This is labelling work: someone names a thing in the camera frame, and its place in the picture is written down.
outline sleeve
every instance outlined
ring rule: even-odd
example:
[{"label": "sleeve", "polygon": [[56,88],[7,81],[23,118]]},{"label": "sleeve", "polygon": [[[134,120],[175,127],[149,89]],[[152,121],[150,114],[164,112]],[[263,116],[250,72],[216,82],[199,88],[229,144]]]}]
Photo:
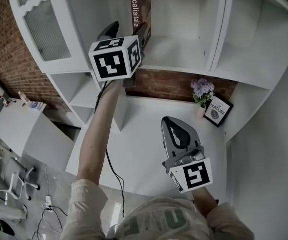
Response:
[{"label": "sleeve", "polygon": [[234,209],[223,203],[207,216],[208,225],[214,231],[215,240],[254,240],[253,232],[240,221]]},{"label": "sleeve", "polygon": [[100,213],[107,196],[97,185],[87,179],[72,184],[68,217],[60,240],[105,239]]}]

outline purple flower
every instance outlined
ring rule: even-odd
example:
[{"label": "purple flower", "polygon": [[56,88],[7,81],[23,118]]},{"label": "purple flower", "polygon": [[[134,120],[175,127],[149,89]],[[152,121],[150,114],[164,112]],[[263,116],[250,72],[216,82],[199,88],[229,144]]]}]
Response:
[{"label": "purple flower", "polygon": [[200,86],[205,86],[208,84],[208,81],[204,78],[200,78],[197,82],[197,84],[199,84]]},{"label": "purple flower", "polygon": [[201,98],[201,96],[204,94],[203,90],[201,88],[194,89],[195,94],[198,98]]},{"label": "purple flower", "polygon": [[206,79],[201,78],[197,82],[191,82],[191,88],[194,89],[194,93],[198,98],[201,98],[204,94],[210,93],[215,89],[212,82],[208,82]]}]

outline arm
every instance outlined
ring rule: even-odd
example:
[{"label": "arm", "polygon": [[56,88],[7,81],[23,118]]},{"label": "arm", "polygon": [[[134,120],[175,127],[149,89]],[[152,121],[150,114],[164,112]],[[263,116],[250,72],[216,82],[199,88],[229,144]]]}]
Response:
[{"label": "arm", "polygon": [[102,95],[80,149],[78,180],[86,179],[96,185],[99,184],[110,127],[122,83],[122,80],[113,81]]},{"label": "arm", "polygon": [[195,207],[214,231],[214,239],[253,240],[254,234],[243,224],[234,209],[228,204],[217,205],[205,187],[192,191]]},{"label": "arm", "polygon": [[77,181],[72,184],[68,217],[61,240],[101,240],[100,213],[107,196],[98,187],[113,115],[122,80],[112,82],[103,93],[80,149]]}]

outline white wall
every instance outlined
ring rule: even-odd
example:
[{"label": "white wall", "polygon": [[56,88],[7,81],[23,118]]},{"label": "white wall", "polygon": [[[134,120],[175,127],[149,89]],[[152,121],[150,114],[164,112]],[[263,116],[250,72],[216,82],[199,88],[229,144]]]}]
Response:
[{"label": "white wall", "polygon": [[230,150],[237,214],[256,240],[288,240],[288,69]]}]

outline person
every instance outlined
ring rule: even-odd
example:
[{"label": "person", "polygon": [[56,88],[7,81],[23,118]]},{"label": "person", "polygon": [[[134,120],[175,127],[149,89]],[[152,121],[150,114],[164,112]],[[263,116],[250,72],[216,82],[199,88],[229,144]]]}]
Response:
[{"label": "person", "polygon": [[[84,137],[61,240],[105,239],[100,213],[107,197],[98,185],[121,88],[122,80],[107,87]],[[217,205],[204,187],[194,190],[192,195],[194,203],[169,197],[152,198],[127,216],[110,239],[254,239],[229,204]]]}]

